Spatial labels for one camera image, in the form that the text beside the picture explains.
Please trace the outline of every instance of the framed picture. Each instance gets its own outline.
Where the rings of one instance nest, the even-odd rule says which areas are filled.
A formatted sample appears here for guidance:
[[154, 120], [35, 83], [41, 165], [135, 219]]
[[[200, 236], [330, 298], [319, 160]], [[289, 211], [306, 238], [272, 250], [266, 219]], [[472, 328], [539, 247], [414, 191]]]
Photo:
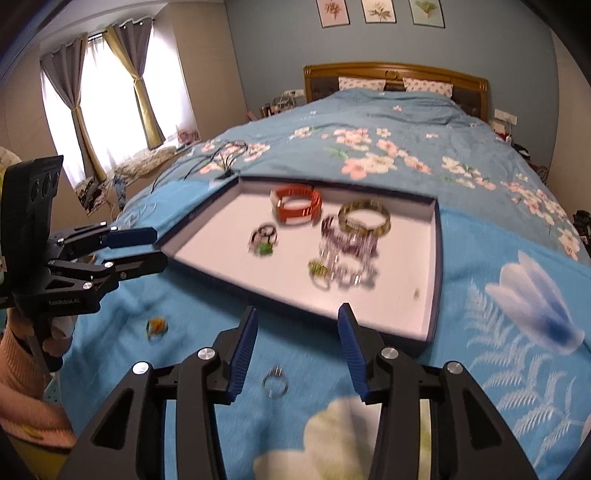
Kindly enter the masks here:
[[415, 25], [445, 28], [443, 11], [439, 0], [409, 0]]
[[396, 23], [392, 0], [361, 0], [365, 23]]
[[316, 0], [322, 28], [349, 25], [345, 0]]

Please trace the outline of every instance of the person's hand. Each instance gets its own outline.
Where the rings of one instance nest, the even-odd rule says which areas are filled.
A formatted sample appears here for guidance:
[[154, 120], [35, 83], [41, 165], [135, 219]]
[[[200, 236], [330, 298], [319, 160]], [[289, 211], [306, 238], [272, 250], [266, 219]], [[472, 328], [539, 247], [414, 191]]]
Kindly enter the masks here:
[[[7, 326], [18, 339], [27, 340], [28, 336], [35, 335], [33, 323], [18, 308], [8, 309], [7, 315]], [[76, 320], [77, 316], [54, 318], [51, 321], [51, 337], [44, 340], [43, 350], [56, 358], [63, 356], [72, 345]]]

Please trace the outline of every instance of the pink sleeve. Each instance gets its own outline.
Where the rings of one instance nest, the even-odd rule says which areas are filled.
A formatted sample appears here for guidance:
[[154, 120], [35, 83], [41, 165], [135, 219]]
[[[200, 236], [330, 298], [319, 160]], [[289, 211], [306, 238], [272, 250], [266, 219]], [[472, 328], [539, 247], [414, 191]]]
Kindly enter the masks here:
[[35, 360], [7, 329], [0, 342], [0, 424], [14, 437], [38, 445], [71, 448], [76, 441], [66, 412], [44, 402]]

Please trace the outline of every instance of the blue wall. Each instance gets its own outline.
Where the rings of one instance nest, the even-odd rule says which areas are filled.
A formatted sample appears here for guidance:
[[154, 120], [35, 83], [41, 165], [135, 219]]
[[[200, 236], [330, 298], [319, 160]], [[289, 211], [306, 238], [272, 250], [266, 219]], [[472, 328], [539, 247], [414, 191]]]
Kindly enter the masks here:
[[550, 165], [558, 123], [558, 71], [548, 27], [520, 0], [441, 0], [446, 28], [413, 25], [408, 0], [398, 23], [365, 24], [348, 0], [351, 25], [322, 29], [316, 0], [226, 0], [242, 87], [253, 112], [284, 90], [303, 88], [302, 67], [394, 61], [485, 77], [491, 114], [518, 117], [517, 143]]

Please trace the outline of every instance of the wooden headboard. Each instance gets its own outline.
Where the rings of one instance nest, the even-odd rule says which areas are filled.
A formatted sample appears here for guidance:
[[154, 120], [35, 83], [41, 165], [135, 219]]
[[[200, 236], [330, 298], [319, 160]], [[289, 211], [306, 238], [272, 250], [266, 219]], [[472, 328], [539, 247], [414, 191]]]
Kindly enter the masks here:
[[306, 100], [312, 102], [339, 91], [339, 77], [386, 80], [385, 90], [404, 91], [403, 77], [453, 85], [452, 100], [472, 116], [488, 122], [488, 80], [452, 70], [406, 63], [327, 63], [304, 67]]

